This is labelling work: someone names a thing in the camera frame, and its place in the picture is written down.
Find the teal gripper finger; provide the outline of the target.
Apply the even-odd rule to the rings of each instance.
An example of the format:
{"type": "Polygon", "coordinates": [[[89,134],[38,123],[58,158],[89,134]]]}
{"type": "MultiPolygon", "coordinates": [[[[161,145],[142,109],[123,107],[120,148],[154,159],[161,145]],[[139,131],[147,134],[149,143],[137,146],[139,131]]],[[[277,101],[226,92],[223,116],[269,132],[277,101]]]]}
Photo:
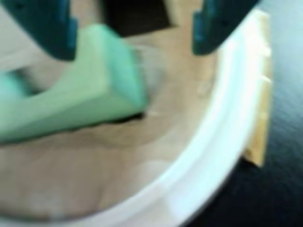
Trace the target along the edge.
{"type": "Polygon", "coordinates": [[[214,52],[257,4],[257,0],[204,0],[193,14],[193,53],[214,52]]]}
{"type": "Polygon", "coordinates": [[[2,0],[2,6],[51,57],[76,58],[78,21],[70,0],[2,0]]]}

